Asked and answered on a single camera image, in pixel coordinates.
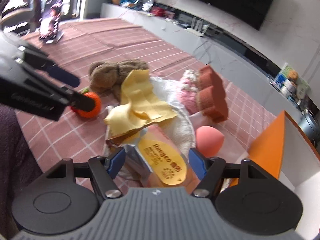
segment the phone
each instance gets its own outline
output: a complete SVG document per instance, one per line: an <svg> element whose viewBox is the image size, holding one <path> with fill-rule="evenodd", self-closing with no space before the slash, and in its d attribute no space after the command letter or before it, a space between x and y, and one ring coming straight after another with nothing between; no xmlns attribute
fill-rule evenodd
<svg viewBox="0 0 320 240"><path fill-rule="evenodd" d="M62 0L47 0L42 12L39 39L53 41L59 31Z"/></svg>

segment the orange ball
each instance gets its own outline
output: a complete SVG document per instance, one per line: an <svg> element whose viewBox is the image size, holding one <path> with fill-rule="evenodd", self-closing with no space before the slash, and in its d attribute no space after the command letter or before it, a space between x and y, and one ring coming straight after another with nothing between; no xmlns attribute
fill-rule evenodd
<svg viewBox="0 0 320 240"><path fill-rule="evenodd" d="M201 126L196 131L196 149L206 158L215 156L223 141L223 133L211 126Z"/></svg>
<svg viewBox="0 0 320 240"><path fill-rule="evenodd" d="M95 107L90 112L86 112L86 111L83 111L83 110L78 110L77 113L80 116L84 117L84 118L96 117L98 114L100 114L100 111L101 111L101 99L100 99L100 97L94 92L87 92L84 95L86 97L92 98L94 100Z"/></svg>

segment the pink checkered tablecloth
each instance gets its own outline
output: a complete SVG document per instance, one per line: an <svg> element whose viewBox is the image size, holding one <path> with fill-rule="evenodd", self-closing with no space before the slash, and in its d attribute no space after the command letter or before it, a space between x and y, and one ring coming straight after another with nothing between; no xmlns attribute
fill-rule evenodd
<svg viewBox="0 0 320 240"><path fill-rule="evenodd" d="M38 34L32 33L25 39L47 52L60 67L81 78L77 90L89 85L88 66L98 60L113 62L139 58L148 62L152 76L178 80L186 69L198 70L203 63L186 52L161 40L140 26L121 19L97 19L66 23L61 26L64 36L57 44L43 45ZM60 85L56 80L49 80ZM251 142L275 118L250 96L224 79L229 106L229 118L221 123L239 143L248 149ZM102 94L104 109L115 104L110 93ZM74 162L86 162L101 155L106 126L103 111L93 119L84 119L67 108L58 122L17 111L17 118L26 141L39 166L48 170L62 158ZM91 188L90 180L76 179L78 184ZM126 193L128 187L138 186L135 181L117 177L115 183Z"/></svg>

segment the chair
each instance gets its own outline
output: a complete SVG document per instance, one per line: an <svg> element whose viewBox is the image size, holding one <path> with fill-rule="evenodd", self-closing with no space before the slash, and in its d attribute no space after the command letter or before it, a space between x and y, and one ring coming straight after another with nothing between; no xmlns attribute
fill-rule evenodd
<svg viewBox="0 0 320 240"><path fill-rule="evenodd" d="M31 0L23 0L25 3L30 4ZM8 13L0 19L0 28L13 27L24 22L30 22L34 16L34 11L31 8L18 8Z"/></svg>

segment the pink plush toy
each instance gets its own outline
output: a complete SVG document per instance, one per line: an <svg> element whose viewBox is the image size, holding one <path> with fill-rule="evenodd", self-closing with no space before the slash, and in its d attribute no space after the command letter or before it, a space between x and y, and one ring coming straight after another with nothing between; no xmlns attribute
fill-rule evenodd
<svg viewBox="0 0 320 240"><path fill-rule="evenodd" d="M177 88L177 99L183 103L189 114L195 114L199 111L196 103L196 87L197 75L193 70L186 70L183 77L179 80Z"/></svg>

